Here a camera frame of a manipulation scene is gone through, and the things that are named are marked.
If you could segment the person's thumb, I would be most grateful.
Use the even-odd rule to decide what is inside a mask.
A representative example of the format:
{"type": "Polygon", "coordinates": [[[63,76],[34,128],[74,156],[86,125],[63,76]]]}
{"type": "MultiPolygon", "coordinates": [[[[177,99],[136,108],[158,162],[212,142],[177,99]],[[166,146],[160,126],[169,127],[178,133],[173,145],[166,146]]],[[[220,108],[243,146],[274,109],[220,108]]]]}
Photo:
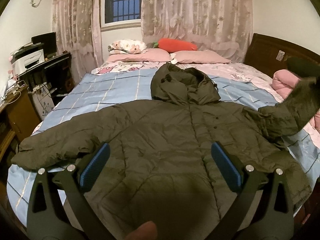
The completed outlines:
{"type": "Polygon", "coordinates": [[[158,236],[157,226],[153,221],[142,224],[133,232],[129,233],[125,240],[156,240],[158,236]]]}

